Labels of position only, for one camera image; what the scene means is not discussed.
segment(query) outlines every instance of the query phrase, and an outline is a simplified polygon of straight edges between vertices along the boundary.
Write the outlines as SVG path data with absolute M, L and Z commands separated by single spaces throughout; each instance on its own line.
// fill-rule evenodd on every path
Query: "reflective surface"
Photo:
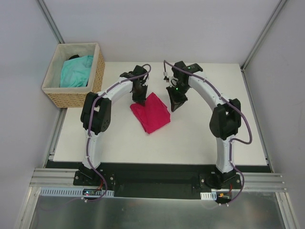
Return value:
M 96 203 L 39 197 L 31 229 L 281 229 L 274 193 L 242 193 L 229 207 L 213 201 L 105 198 Z M 39 208 L 57 208 L 43 211 Z

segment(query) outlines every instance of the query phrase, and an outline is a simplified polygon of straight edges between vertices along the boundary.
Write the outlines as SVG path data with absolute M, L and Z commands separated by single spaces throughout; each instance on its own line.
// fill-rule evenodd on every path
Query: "pink fabric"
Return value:
M 151 93 L 147 97 L 145 106 L 132 104 L 130 108 L 142 124 L 144 131 L 148 134 L 160 129 L 171 121 L 171 115 L 167 111 L 167 106 L 155 93 Z

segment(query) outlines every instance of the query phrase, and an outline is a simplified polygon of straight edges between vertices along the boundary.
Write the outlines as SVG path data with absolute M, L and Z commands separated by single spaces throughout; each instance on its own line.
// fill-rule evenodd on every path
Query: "light blue towel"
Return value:
M 93 56 L 83 56 L 65 61 L 61 70 L 60 87 L 87 86 Z

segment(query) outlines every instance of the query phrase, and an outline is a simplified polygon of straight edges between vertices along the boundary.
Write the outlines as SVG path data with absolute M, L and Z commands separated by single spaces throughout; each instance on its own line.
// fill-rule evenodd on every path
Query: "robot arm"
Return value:
M 102 149 L 102 136 L 103 132 L 107 130 L 111 121 L 111 106 L 118 101 L 123 95 L 132 92 L 132 100 L 136 103 L 144 104 L 146 100 L 147 76 L 143 76 L 136 80 L 133 80 L 135 76 L 140 76 L 146 74 L 147 71 L 141 67 L 136 66 L 132 72 L 123 73 L 120 75 L 119 80 L 112 86 L 107 88 L 105 91 L 95 93 L 88 93 L 85 99 L 84 107 L 81 113 L 81 122 L 85 129 L 86 142 L 88 145 L 88 156 L 85 155 L 82 163 L 83 165 L 91 169 L 88 162 L 88 157 L 94 168 L 97 168 L 101 163 L 101 149 Z M 99 97 L 100 98 L 96 104 L 99 106 L 99 111 L 93 112 L 92 124 L 90 134 L 88 133 L 90 115 L 92 111 L 93 101 Z
M 203 71 L 203 69 L 196 63 L 186 66 L 184 62 L 177 62 L 174 66 L 190 73 Z M 182 73 L 175 68 L 172 68 L 172 71 L 174 73 L 173 78 L 170 77 L 169 79 L 166 79 L 170 81 L 170 86 L 166 89 L 170 96 L 172 112 L 187 101 L 185 94 L 189 88 L 193 88 L 200 94 L 213 111 L 210 121 L 210 130 L 216 137 L 217 141 L 217 161 L 215 172 L 218 175 L 218 180 L 222 183 L 234 177 L 236 172 L 230 163 L 230 144 L 233 144 L 233 142 L 230 143 L 230 140 L 235 137 L 238 128 L 241 126 L 240 115 L 220 99 L 215 90 L 213 90 L 213 88 L 203 80 Z M 240 110 L 241 104 L 238 99 L 230 100 L 225 96 L 223 97 Z

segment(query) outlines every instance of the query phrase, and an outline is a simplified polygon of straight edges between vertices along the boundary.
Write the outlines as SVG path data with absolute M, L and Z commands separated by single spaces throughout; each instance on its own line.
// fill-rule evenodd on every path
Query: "wicker basket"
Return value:
M 93 55 L 91 73 L 86 87 L 60 88 L 63 63 L 73 55 Z M 105 62 L 98 43 L 59 44 L 44 79 L 42 90 L 59 108 L 83 107 L 88 92 L 102 87 Z

